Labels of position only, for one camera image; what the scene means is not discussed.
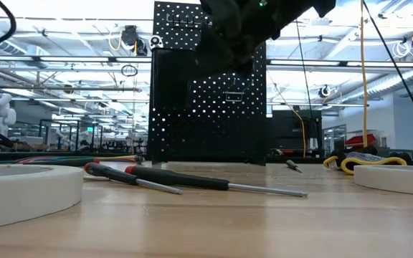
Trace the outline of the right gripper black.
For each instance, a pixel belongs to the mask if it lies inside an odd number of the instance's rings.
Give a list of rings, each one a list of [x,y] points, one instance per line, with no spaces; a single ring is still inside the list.
[[[254,49],[278,38],[283,27],[313,6],[309,0],[201,0],[221,37],[202,37],[194,51],[191,78],[234,72],[249,77]]]

